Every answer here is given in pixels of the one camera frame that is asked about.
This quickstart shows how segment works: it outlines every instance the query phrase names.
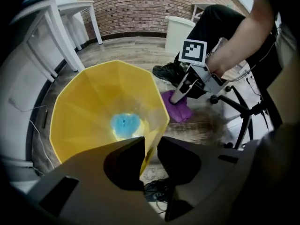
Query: white cable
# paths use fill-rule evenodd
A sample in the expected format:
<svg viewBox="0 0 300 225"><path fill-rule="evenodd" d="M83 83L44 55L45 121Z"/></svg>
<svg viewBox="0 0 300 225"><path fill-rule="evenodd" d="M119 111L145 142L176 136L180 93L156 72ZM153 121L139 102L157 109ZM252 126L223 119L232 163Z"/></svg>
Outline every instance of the white cable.
<svg viewBox="0 0 300 225"><path fill-rule="evenodd" d="M269 51L267 52L267 54L266 54L262 59L260 59L260 60L258 61L258 63L260 63L263 59L265 59L266 56L268 56L268 54L269 54L269 52L271 51L271 49L272 49L272 47L274 46L274 44L275 44L275 42L272 44L272 46L271 46L271 48L269 49ZM236 81L242 79L242 78L245 77L247 74L249 74L249 73L251 72L251 70L252 70L253 68L255 68L255 67L256 67L256 64L255 64L252 68L250 68L247 72L243 73L242 75L240 75L240 76L238 76L238 77L236 77L236 78L234 78L234 79L232 79L232 80L229 80L228 82L229 82L229 83L231 83L231 82L236 82Z"/></svg>
<svg viewBox="0 0 300 225"><path fill-rule="evenodd" d="M44 144L43 144L43 141L42 141L41 133L39 132L39 130L37 129L37 127L34 125L34 123L33 123L31 120L29 120L29 121L32 123L32 125L33 125L34 128L36 129L36 131L37 131L37 133L38 133L38 136L39 136L39 140L41 141L41 143L42 143L42 145L43 145L43 151L44 151L44 153L45 153L47 159L48 159L49 162L51 163L52 168L54 169L54 166L53 166L52 161L50 160L50 158L49 158L48 155L46 154L46 150L45 150L45 147L44 147Z"/></svg>
<svg viewBox="0 0 300 225"><path fill-rule="evenodd" d="M42 174L43 176L45 176L45 174L43 172L41 172L40 170L38 170L36 167L28 167L28 168L33 168L35 171L38 171L40 174Z"/></svg>
<svg viewBox="0 0 300 225"><path fill-rule="evenodd" d="M31 109L29 109L29 110L21 110L21 109L18 108L17 106L15 106L15 105L13 105L13 106L14 106L16 109L18 109L19 111L23 112L23 113L29 112L29 111L31 111L31 110L33 110L33 109L40 108L40 107L46 107L46 111L48 111L47 105L41 105L41 106L38 106L38 107L31 108Z"/></svg>

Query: black wheel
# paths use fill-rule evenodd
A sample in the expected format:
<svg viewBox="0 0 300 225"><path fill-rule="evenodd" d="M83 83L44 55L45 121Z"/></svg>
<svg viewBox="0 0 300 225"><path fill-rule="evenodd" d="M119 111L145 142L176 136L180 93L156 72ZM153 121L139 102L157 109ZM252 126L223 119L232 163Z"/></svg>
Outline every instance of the black wheel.
<svg viewBox="0 0 300 225"><path fill-rule="evenodd" d="M218 99L218 97L217 97L216 95L212 95L212 96L210 97L210 103L211 103L211 104L217 104L218 101L219 101L219 99Z"/></svg>
<svg viewBox="0 0 300 225"><path fill-rule="evenodd" d="M232 142L229 142L227 144L225 143L224 148L233 148L233 143Z"/></svg>
<svg viewBox="0 0 300 225"><path fill-rule="evenodd" d="M226 91L226 92L230 92L230 91L231 91L231 86L226 86L226 87L225 87L225 91Z"/></svg>

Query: black cable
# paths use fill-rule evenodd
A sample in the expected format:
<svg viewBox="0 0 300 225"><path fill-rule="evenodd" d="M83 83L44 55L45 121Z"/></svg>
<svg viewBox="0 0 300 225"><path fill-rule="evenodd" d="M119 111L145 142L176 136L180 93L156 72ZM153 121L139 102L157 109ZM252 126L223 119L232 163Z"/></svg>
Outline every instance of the black cable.
<svg viewBox="0 0 300 225"><path fill-rule="evenodd" d="M271 51L271 49L273 48L274 44L275 44L275 42L272 44L272 46L271 46L271 48L269 49L269 51L267 52L267 54L266 54L262 59L260 59L260 60L258 61L258 63L260 63L262 60L264 60L264 59L268 56L268 54L269 54L269 52ZM256 63L256 64L255 64L252 68L250 68L247 72L243 73L242 75L240 75L240 76L238 76L238 77L236 77L236 78L234 78L234 79L232 79L232 80L228 80L228 81L229 81L229 82L235 82L235 81L238 81L238 80L244 78L247 74L249 74L249 73L256 67L256 65L257 65L258 63Z"/></svg>
<svg viewBox="0 0 300 225"><path fill-rule="evenodd" d="M158 208L159 210L161 210L161 211L162 211L161 213L163 213L163 212L166 212L166 210L162 210L162 209L159 207L159 205L158 205L158 201L156 202L156 206L157 206L157 208Z"/></svg>
<svg viewBox="0 0 300 225"><path fill-rule="evenodd" d="M263 112L263 111L262 111L262 116L263 116L264 122L265 122L266 125L267 125L268 131L270 131L270 130L269 130L269 126L268 126L268 122L267 122L267 119L266 119L266 116L264 115L264 112Z"/></svg>
<svg viewBox="0 0 300 225"><path fill-rule="evenodd" d="M253 87L251 86L251 84L250 84L248 78L246 78L246 81L247 81L247 83L249 84L249 86L250 86L250 88L252 89L252 91L253 91L256 95L261 96L261 95L259 95L258 93L256 93L256 92L254 91L254 89L253 89Z"/></svg>

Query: cable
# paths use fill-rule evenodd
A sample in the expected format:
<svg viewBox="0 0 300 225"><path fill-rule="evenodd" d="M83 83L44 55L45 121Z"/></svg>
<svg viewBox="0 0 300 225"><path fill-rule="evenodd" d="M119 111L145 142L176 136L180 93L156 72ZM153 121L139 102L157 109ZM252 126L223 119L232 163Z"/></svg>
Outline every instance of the cable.
<svg viewBox="0 0 300 225"><path fill-rule="evenodd" d="M161 211L162 211L161 213L163 213L163 212L166 212L166 210L162 210L162 209L159 207L159 205L158 205L158 202L159 202L159 201L157 201L157 202L156 202L156 206L157 206L157 208L158 208L159 210L161 210Z"/></svg>
<svg viewBox="0 0 300 225"><path fill-rule="evenodd" d="M254 89L253 89L253 87L251 86L251 84L250 84L248 78L246 78L246 81L247 81L247 83L249 84L249 86L250 86L250 88L252 89L252 91L254 92L254 94L256 94L256 95L258 95L258 96L261 96L261 95L259 95L258 93L256 93L256 92L254 91Z"/></svg>
<svg viewBox="0 0 300 225"><path fill-rule="evenodd" d="M45 174L43 172L41 172L40 170L38 170L36 167L32 167L35 171L38 171L40 174L42 174L43 176L45 176Z"/></svg>
<svg viewBox="0 0 300 225"><path fill-rule="evenodd" d="M29 121L32 123L32 125L33 125L34 128L36 129L36 131L37 131L37 133L38 133L38 136L39 136L39 140L41 141L41 143L42 143L42 145L43 145L43 151L44 151L44 153L45 153L47 159L49 160L49 162L50 162L52 168L54 169L54 165L53 165L52 161L50 160L50 158L49 158L48 155L46 154L46 150L45 150L45 147L44 147L44 144L43 144L43 141L42 141L41 133L39 132L39 130L37 129L37 127L34 125L34 123L33 123L31 120L29 120Z"/></svg>
<svg viewBox="0 0 300 225"><path fill-rule="evenodd" d="M47 107L47 105L41 105L41 106L38 106L38 107L34 107L34 108L31 108L31 109L29 109L29 110L21 110L20 108L18 108L16 105L14 105L13 104L13 106L16 108L16 109L18 109L19 111L21 111L21 112L23 112L23 113L25 113L25 112L30 112L31 110L33 110L33 109L36 109L36 108L40 108L40 107L46 107L46 112L48 111L48 107Z"/></svg>
<svg viewBox="0 0 300 225"><path fill-rule="evenodd" d="M266 126L267 126L268 131L270 131L269 125L268 125L268 122L267 122L267 119L266 119L266 116L264 115L264 112L263 112L263 111L262 111L261 115L263 116L263 119L264 119L264 122L266 123Z"/></svg>
<svg viewBox="0 0 300 225"><path fill-rule="evenodd" d="M260 59L260 60L258 61L258 63L260 63L263 59L265 59L266 56L268 56L269 52L271 51L271 49L272 49L272 47L274 46L275 43L276 43L276 42L274 42L274 43L272 44L272 46L271 46L271 48L269 49L269 51L267 52L267 54L266 54L262 59ZM231 83L231 82L236 82L236 81L242 79L242 78L245 77L247 74L249 74L249 73L252 71L252 69L256 67L256 65L257 65L257 63L256 63L252 68L250 68L247 72L243 73L242 75L240 75L240 76L238 76L238 77L236 77L236 78L234 78L234 79L232 79L232 80L229 80L228 82L229 82L229 83Z"/></svg>

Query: chair leg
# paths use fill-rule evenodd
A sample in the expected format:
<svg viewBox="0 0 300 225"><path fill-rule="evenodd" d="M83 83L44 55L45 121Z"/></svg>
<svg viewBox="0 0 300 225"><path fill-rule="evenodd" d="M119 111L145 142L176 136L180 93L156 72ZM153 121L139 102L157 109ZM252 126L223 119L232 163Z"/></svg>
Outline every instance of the chair leg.
<svg viewBox="0 0 300 225"><path fill-rule="evenodd" d="M57 32L58 36L60 37L60 42L62 45L62 48L67 53L67 55L70 55L69 58L71 61L74 61L74 67L78 69L78 71L83 71L85 69L84 65L80 61L79 57L77 56L75 50L72 47L72 44L70 42L70 39L66 33L66 30L64 28L64 25L62 23L60 13L58 12L56 3L52 3L49 8L49 17L51 19L51 22L55 28L55 31Z"/></svg>
<svg viewBox="0 0 300 225"><path fill-rule="evenodd" d="M51 22L51 19L49 17L49 14L45 14L45 24L46 27L50 33L50 36L54 42L54 44L56 45L56 47L58 48L59 52L61 53L61 55L64 57L64 59L67 61L68 65L71 67L71 69L73 71L77 71L78 68L75 65L75 61L72 57L72 55L69 53L67 47L64 46L64 43L60 41L60 37L59 35L56 33L55 28L53 27L53 24Z"/></svg>
<svg viewBox="0 0 300 225"><path fill-rule="evenodd" d="M53 77L57 77L57 73L53 69L53 67L55 67L55 65L53 65L52 61L45 58L43 53L40 51L39 47L35 44L36 42L37 41L31 42L31 40L28 40L27 43L28 43L29 48L31 49L32 53L36 56L39 63L43 67L45 67L52 74Z"/></svg>
<svg viewBox="0 0 300 225"><path fill-rule="evenodd" d="M234 86L231 86L231 88L233 89L236 97L238 98L240 104L246 108L248 108L247 103L245 102L245 100L243 99L243 97L240 95L240 93L236 90L236 88Z"/></svg>
<svg viewBox="0 0 300 225"><path fill-rule="evenodd" d="M239 134L238 140L236 141L234 149L238 149L240 147L240 144L243 141L243 139L245 137L245 134L246 134L246 132L248 130L250 121L251 121L251 116L250 115L245 116L243 118L243 123L242 123L242 127L240 129L240 134Z"/></svg>
<svg viewBox="0 0 300 225"><path fill-rule="evenodd" d="M78 48L78 50L82 50L80 42L79 42L78 37L76 35L76 31L75 31L72 19L73 19L73 16L68 17L68 19L67 19L67 28L69 29L71 38L73 39L73 41L74 41L76 47Z"/></svg>
<svg viewBox="0 0 300 225"><path fill-rule="evenodd" d="M248 130L249 130L250 140L253 140L253 123L252 123L252 118L250 118Z"/></svg>
<svg viewBox="0 0 300 225"><path fill-rule="evenodd" d="M243 105L223 96L223 95L220 95L218 97L218 100L221 100L225 103L227 103L228 105L230 105L231 107L233 107L234 109L236 109L238 112L240 113L245 113L247 112L249 109L247 107L244 107Z"/></svg>
<svg viewBox="0 0 300 225"><path fill-rule="evenodd" d="M31 49L29 48L27 42L22 44L23 51L32 61L33 65L50 81L54 82L54 78L51 77L50 73L39 63L35 55L32 53Z"/></svg>
<svg viewBox="0 0 300 225"><path fill-rule="evenodd" d="M98 24L97 24L97 20L96 20L96 16L95 16L95 11L94 11L93 5L91 5L89 7L89 12L90 12L90 19L92 21L93 28L94 28L94 31L95 31L95 34L96 34L96 37L97 37L97 41L98 41L99 44L103 44L102 38L100 36L99 27L98 27Z"/></svg>

